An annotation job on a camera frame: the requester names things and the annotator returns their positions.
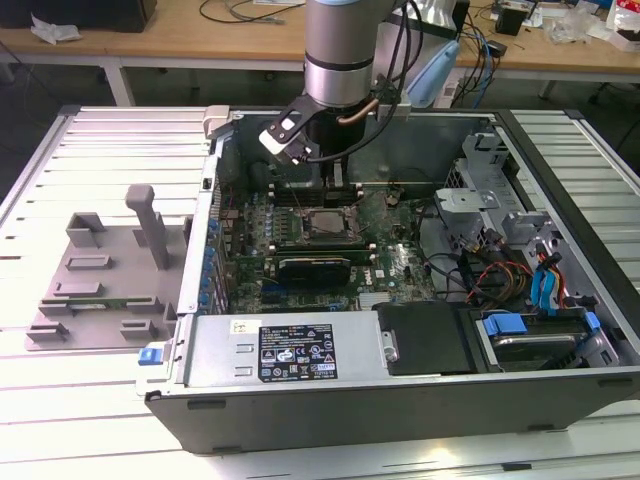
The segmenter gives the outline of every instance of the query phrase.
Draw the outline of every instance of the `gray plastic block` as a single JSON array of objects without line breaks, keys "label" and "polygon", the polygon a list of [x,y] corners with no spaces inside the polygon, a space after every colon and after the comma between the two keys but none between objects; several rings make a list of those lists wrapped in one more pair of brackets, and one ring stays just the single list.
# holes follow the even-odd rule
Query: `gray plastic block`
[{"label": "gray plastic block", "polygon": [[[60,322],[68,331],[65,340],[39,340],[26,336],[27,350],[74,350],[92,348],[139,348],[148,339],[125,338],[120,332],[122,320],[151,320],[157,330],[156,340],[166,340],[173,335],[171,322],[164,321],[166,305],[178,304],[182,271],[186,257],[186,243],[182,226],[167,226],[166,243],[171,262],[167,270],[158,270],[148,251],[141,249],[132,227],[106,227],[103,232],[94,232],[100,250],[89,251],[69,243],[51,284],[43,299],[61,300],[54,290],[58,283],[100,283],[104,289],[95,302],[91,299],[75,298],[69,302],[39,305],[33,326],[51,325]],[[109,257],[108,269],[69,270],[71,258],[100,256]],[[150,305],[138,305],[143,312],[133,313],[127,308],[128,299],[157,299]]]},{"label": "gray plastic block", "polygon": [[149,245],[147,245],[147,239],[144,236],[144,232],[140,229],[134,229],[133,230],[133,237],[136,239],[136,243],[138,244],[138,246],[140,248],[146,248]]},{"label": "gray plastic block", "polygon": [[127,310],[131,313],[147,314],[159,313],[164,310],[164,305],[160,303],[158,297],[154,297],[148,302],[127,302]]},{"label": "gray plastic block", "polygon": [[138,216],[156,267],[158,270],[166,270],[169,267],[169,253],[164,237],[164,224],[161,219],[158,221],[153,211],[154,197],[155,193],[151,185],[131,185],[127,191],[125,203]]},{"label": "gray plastic block", "polygon": [[104,226],[96,213],[74,213],[67,225],[67,235],[77,248],[99,248],[97,232],[104,232]]},{"label": "gray plastic block", "polygon": [[47,317],[57,317],[61,315],[73,316],[73,310],[69,308],[66,303],[60,303],[55,305],[45,305],[40,303],[38,310]]},{"label": "gray plastic block", "polygon": [[47,325],[32,325],[27,330],[27,337],[34,342],[64,341],[69,331],[61,323],[51,322]]},{"label": "gray plastic block", "polygon": [[77,255],[69,257],[65,265],[67,270],[108,270],[111,268],[109,255]]},{"label": "gray plastic block", "polygon": [[185,217],[182,224],[182,234],[184,235],[185,245],[189,245],[189,237],[191,236],[191,227],[193,226],[193,217]]},{"label": "gray plastic block", "polygon": [[122,320],[120,333],[127,340],[153,340],[158,330],[151,320]]},{"label": "gray plastic block", "polygon": [[102,285],[100,282],[91,283],[60,283],[53,291],[56,297],[99,297],[102,293]]},{"label": "gray plastic block", "polygon": [[176,333],[176,324],[178,323],[178,316],[176,310],[171,303],[167,303],[164,307],[164,313],[162,314],[162,323],[167,327],[169,335],[173,337]]}]

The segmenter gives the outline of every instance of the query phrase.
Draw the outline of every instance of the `black plastic cover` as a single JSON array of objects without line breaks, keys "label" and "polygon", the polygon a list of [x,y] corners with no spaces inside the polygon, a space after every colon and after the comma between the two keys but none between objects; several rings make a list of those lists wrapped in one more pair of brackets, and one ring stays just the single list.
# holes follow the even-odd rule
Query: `black plastic cover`
[{"label": "black plastic cover", "polygon": [[399,358],[391,375],[475,373],[457,309],[446,302],[384,303],[378,306],[382,331],[395,337]]}]

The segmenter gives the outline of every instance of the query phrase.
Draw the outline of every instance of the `black box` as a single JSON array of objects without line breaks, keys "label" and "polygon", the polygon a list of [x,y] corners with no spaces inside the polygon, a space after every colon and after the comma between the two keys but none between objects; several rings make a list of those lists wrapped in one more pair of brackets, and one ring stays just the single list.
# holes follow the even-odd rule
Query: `black box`
[{"label": "black box", "polygon": [[56,25],[142,32],[155,9],[156,0],[0,0],[0,27],[30,27],[33,13]]},{"label": "black box", "polygon": [[527,10],[502,8],[496,21],[496,33],[513,35],[515,37],[518,35],[522,22],[525,21],[527,15],[529,15]]}]

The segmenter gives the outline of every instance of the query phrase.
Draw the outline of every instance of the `black power adapter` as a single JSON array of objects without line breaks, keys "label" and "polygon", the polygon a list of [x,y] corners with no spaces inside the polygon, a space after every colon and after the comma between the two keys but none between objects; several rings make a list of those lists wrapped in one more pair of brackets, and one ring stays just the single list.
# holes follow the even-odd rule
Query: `black power adapter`
[{"label": "black power adapter", "polygon": [[489,47],[489,54],[493,58],[504,57],[504,54],[507,53],[507,46],[502,43],[498,43],[495,40],[489,40],[487,42],[487,46]]}]

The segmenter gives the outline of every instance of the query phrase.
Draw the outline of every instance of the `warning label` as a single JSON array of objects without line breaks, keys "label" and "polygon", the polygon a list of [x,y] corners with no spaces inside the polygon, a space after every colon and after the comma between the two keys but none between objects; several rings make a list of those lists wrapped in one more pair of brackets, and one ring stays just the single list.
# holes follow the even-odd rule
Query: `warning label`
[{"label": "warning label", "polygon": [[261,327],[258,377],[263,382],[338,378],[331,325]]}]

